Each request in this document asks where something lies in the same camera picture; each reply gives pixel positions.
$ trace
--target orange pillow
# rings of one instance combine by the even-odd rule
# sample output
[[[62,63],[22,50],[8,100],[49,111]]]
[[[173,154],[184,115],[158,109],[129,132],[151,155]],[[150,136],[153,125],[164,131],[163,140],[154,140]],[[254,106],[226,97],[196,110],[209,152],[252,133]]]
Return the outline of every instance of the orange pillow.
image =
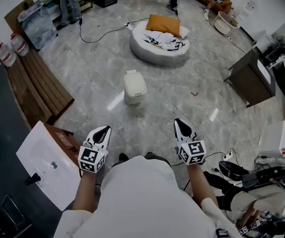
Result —
[[[180,36],[180,21],[175,18],[152,14],[149,17],[146,30],[171,33]]]

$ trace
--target bottle label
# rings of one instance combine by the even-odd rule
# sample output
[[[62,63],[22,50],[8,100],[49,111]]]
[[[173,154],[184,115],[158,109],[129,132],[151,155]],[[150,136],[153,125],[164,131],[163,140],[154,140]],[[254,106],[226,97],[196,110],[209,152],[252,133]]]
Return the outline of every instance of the bottle label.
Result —
[[[19,48],[17,48],[17,51],[21,52],[24,49],[24,47],[25,47],[25,42],[23,42],[22,45]]]
[[[11,58],[11,54],[8,53],[8,55],[2,60],[2,62],[6,63],[6,62],[8,62],[10,60],[10,58]]]

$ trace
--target large plastic bottle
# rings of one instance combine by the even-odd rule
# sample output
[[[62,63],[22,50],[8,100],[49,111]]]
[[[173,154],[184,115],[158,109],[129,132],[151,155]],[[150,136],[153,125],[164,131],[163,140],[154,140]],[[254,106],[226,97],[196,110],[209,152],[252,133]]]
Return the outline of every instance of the large plastic bottle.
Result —
[[[5,66],[11,67],[16,58],[17,55],[11,50],[11,48],[6,44],[0,44],[0,60]]]
[[[29,52],[29,46],[21,35],[13,33],[11,35],[11,45],[17,54],[21,57],[24,57]]]

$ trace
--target round pet bed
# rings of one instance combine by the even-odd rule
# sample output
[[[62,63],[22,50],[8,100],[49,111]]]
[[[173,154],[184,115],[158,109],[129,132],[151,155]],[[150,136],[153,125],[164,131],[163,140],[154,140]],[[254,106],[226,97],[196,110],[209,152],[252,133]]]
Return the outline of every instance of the round pet bed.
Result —
[[[146,30],[148,21],[141,21],[132,30],[130,37],[130,46],[133,52],[142,60],[170,67],[182,66],[188,60],[188,49],[190,42],[188,40],[182,41],[185,43],[181,49],[177,51],[167,51],[158,48],[142,39],[142,35]]]

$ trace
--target white pillow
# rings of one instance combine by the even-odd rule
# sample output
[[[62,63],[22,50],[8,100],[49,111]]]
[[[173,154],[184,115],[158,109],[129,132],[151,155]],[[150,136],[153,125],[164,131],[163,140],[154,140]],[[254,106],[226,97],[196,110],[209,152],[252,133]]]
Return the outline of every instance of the white pillow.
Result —
[[[189,32],[190,32],[190,30],[188,30],[184,26],[180,26],[180,37],[182,39],[184,39],[188,35]]]

